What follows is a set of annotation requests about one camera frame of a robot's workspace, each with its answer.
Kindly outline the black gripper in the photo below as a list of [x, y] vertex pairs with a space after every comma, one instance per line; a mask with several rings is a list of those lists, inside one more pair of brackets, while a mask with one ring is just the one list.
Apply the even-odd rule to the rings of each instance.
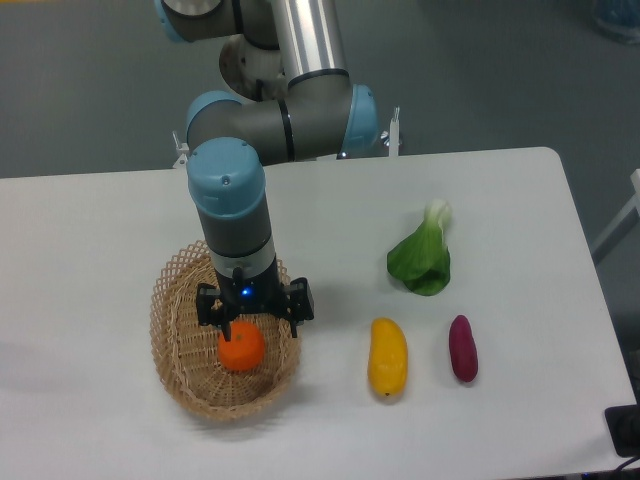
[[305, 277], [281, 288], [276, 259], [255, 276], [250, 276], [247, 269], [237, 270], [240, 276], [227, 277], [215, 269], [219, 289], [198, 284], [195, 305], [201, 327], [215, 327], [224, 341], [230, 342], [231, 320], [240, 315], [268, 313], [285, 319], [291, 336], [297, 338], [298, 326], [314, 319], [314, 299]]

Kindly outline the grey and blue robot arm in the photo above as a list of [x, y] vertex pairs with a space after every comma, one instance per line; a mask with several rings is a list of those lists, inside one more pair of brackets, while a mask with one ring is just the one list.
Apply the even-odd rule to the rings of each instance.
[[231, 334], [243, 314], [296, 327], [314, 316], [304, 278], [283, 283], [266, 198], [268, 165], [370, 149], [379, 137], [371, 90], [347, 69], [331, 1], [159, 1], [167, 35], [193, 43], [239, 37], [246, 92], [198, 96], [186, 116], [188, 188], [217, 282], [196, 292], [198, 322]]

